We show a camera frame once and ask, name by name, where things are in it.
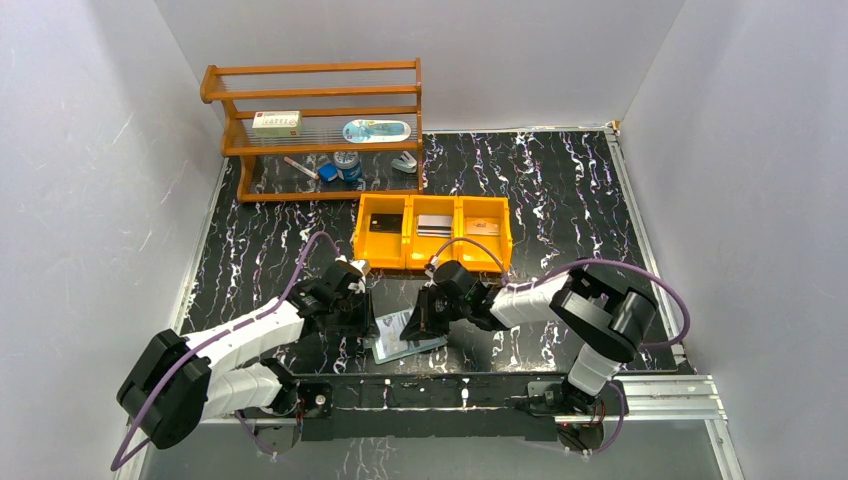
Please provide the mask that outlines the green card holder wallet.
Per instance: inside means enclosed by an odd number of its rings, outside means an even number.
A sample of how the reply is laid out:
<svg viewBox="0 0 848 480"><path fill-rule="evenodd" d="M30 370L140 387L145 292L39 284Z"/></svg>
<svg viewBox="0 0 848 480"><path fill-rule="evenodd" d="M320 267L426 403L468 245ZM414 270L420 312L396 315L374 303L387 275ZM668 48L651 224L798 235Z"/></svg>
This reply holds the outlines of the green card holder wallet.
<svg viewBox="0 0 848 480"><path fill-rule="evenodd" d="M372 351L376 364L385 364L447 344L445 337L429 340L401 340L400 334L409 322L412 311L412 308L408 308L376 318L379 334L365 341L366 347Z"/></svg>

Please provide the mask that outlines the yellow three-compartment bin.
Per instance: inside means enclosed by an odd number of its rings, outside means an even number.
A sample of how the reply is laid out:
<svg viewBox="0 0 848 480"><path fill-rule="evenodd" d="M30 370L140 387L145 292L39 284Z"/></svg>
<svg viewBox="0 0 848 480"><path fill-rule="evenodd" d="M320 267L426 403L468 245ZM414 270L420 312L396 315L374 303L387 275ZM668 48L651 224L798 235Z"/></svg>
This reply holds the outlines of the yellow three-compartment bin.
<svg viewBox="0 0 848 480"><path fill-rule="evenodd" d="M434 255L474 272L507 271L513 238L505 197L360 197L353 253L374 268L422 270Z"/></svg>

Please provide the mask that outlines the orange wooden shelf rack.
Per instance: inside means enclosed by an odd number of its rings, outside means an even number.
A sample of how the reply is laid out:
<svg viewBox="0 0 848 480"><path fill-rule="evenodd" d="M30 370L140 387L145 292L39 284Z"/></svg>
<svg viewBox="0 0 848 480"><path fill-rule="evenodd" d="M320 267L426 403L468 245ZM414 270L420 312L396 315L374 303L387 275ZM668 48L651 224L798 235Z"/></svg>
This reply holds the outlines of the orange wooden shelf rack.
<svg viewBox="0 0 848 480"><path fill-rule="evenodd" d="M236 197L241 203L357 199L362 194L408 195L423 190L423 75L420 59L206 68L200 84L205 104L220 104L224 120L220 151L236 161ZM300 111L300 137L259 138L257 111ZM342 137L351 120L400 120L409 138L396 143L354 144ZM311 179L288 165L287 156L317 172L333 154L359 153L362 176L355 183ZM402 151L418 160L418 171L391 167Z"/></svg>

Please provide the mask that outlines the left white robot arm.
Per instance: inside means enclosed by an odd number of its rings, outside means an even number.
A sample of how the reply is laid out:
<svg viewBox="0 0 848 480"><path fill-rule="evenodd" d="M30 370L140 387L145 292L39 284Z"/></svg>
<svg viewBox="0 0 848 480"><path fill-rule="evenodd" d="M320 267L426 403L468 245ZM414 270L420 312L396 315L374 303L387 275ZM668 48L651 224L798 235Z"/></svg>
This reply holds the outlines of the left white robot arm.
<svg viewBox="0 0 848 480"><path fill-rule="evenodd" d="M370 265L339 257L324 273L215 328L156 334L119 387L116 400L159 449L203 421L246 409L277 416L305 411L295 375L267 352L311 335L374 337Z"/></svg>

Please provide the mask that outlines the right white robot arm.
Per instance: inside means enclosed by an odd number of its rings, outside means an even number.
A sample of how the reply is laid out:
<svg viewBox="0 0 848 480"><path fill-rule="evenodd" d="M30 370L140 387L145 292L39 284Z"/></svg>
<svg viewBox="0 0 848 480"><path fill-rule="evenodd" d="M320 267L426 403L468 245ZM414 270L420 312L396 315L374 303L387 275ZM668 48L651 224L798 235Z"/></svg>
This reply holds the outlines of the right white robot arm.
<svg viewBox="0 0 848 480"><path fill-rule="evenodd" d="M527 323L559 322L583 343L563 385L566 395L594 399L631 362L657 314L653 297L616 274L607 262L579 260L535 282L486 282L451 260L435 268L418 292L404 341L448 334L467 320L485 331L507 331Z"/></svg>

